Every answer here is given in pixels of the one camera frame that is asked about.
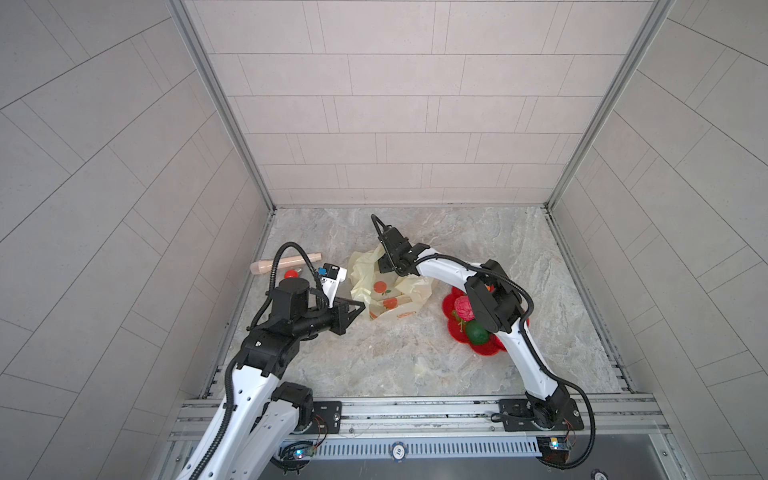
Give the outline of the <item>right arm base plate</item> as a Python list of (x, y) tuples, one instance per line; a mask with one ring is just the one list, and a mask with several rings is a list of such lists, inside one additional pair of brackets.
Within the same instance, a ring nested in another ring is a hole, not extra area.
[(492, 415), (492, 420), (500, 422), (505, 432), (581, 431), (588, 419), (586, 409), (573, 399), (552, 420), (545, 420), (542, 414), (536, 414), (526, 398), (501, 399), (498, 401), (498, 413)]

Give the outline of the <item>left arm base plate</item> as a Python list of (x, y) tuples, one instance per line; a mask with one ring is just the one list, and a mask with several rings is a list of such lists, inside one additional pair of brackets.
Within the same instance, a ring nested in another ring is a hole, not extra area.
[(342, 417), (341, 401), (319, 401), (313, 406), (310, 423), (296, 431), (296, 434), (319, 435), (338, 434)]

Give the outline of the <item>green avocado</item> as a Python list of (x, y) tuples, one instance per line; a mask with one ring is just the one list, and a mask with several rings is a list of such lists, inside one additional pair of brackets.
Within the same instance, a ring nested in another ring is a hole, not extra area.
[(469, 343), (474, 346), (482, 346), (490, 341), (489, 332), (477, 320), (466, 322), (464, 330)]

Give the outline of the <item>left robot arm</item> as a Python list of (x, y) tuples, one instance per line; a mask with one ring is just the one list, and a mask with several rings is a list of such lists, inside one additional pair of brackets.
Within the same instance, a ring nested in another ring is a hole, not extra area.
[(300, 345), (324, 331), (345, 334), (364, 303), (337, 299), (320, 282), (288, 278), (270, 289), (224, 374), (225, 396), (182, 479), (257, 479), (287, 437), (314, 421), (310, 388), (283, 375)]

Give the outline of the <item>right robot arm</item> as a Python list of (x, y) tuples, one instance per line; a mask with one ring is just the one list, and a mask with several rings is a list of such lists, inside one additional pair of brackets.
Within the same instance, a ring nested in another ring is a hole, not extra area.
[(379, 264), (386, 272), (393, 271), (401, 277), (428, 277), (465, 293), (475, 320), (501, 341), (518, 369), (533, 421), (539, 428), (553, 429), (567, 413), (574, 411), (569, 405), (569, 391), (573, 389), (585, 405), (590, 432), (596, 431), (594, 410), (584, 390), (555, 375), (529, 335), (528, 319), (534, 311), (532, 297), (507, 276), (498, 262), (469, 263), (426, 244), (413, 245), (378, 216), (372, 215), (371, 220), (384, 249)]

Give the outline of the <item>cream plastic bag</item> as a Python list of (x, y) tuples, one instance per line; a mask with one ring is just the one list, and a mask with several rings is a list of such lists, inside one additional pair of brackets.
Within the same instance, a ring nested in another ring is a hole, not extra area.
[(382, 273), (379, 260), (383, 256), (382, 246), (352, 253), (347, 270), (353, 299), (366, 305), (371, 320), (395, 321), (415, 316), (431, 297), (433, 280)]

